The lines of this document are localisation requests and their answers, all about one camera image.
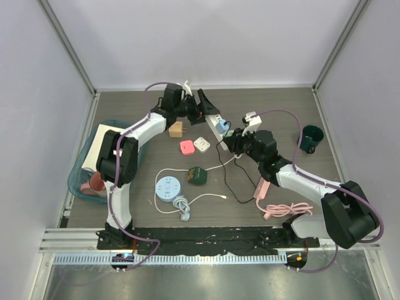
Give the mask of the pink square plug adapter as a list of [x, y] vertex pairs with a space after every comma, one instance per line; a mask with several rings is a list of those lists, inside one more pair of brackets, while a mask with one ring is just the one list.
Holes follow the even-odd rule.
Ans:
[[179, 143], [179, 150], [184, 156], [192, 155], [195, 153], [195, 147], [192, 140], [185, 140]]

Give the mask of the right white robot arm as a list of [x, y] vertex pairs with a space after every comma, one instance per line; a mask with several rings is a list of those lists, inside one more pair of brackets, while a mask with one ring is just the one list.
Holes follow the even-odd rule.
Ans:
[[257, 163], [261, 177], [267, 182], [321, 205], [327, 235], [341, 248], [374, 243], [382, 237], [382, 217], [356, 182], [341, 184], [302, 170], [278, 153], [271, 131], [245, 133], [237, 128], [222, 140], [231, 153], [245, 154]]

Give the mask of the white square plug adapter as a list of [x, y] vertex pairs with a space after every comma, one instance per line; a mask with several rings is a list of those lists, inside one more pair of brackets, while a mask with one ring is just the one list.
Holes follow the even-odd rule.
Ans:
[[203, 137], [198, 137], [193, 144], [194, 147], [201, 153], [205, 153], [211, 147], [211, 144]]

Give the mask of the round blue power socket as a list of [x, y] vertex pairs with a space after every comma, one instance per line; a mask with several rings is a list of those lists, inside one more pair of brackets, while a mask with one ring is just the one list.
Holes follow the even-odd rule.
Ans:
[[157, 181], [156, 197], [165, 203], [171, 203], [180, 213], [181, 221], [187, 222], [190, 218], [188, 200], [181, 194], [181, 183], [176, 177], [165, 176]]

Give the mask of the pink power strip with cable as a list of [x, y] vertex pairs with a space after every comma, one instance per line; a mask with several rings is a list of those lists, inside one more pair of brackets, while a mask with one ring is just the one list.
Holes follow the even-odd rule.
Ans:
[[270, 182], [261, 178], [254, 190], [253, 198], [257, 209], [267, 221], [272, 218], [283, 218], [300, 215], [313, 215], [313, 205], [306, 202], [292, 202], [289, 204], [275, 204], [268, 201]]

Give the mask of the dark green cube socket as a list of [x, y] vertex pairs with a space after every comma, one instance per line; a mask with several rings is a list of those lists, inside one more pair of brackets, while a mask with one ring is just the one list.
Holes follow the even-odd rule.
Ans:
[[189, 184], [193, 184], [195, 186], [202, 186], [207, 183], [208, 172], [198, 166], [192, 167], [187, 172], [187, 181]]

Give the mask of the white power strip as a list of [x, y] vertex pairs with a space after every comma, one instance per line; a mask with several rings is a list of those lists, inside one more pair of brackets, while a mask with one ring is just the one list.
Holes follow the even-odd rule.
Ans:
[[205, 117], [205, 120], [206, 120], [208, 126], [210, 127], [211, 131], [217, 138], [219, 144], [222, 146], [222, 148], [225, 151], [227, 151], [228, 147], [223, 142], [223, 138], [229, 131], [228, 122], [225, 119], [223, 119], [220, 114], [207, 115]]

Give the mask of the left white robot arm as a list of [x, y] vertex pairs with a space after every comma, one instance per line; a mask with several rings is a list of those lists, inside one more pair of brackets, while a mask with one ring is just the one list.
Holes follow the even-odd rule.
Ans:
[[107, 225], [116, 228], [111, 241], [119, 249], [127, 249], [133, 241], [132, 217], [129, 211], [129, 188], [138, 169], [139, 150], [153, 137], [167, 131], [178, 118], [201, 124], [206, 116], [220, 114], [220, 110], [199, 89], [193, 95], [188, 83], [154, 83], [165, 85], [163, 95], [154, 107], [137, 123], [121, 132], [108, 130], [102, 140], [96, 170], [100, 172], [107, 190]]

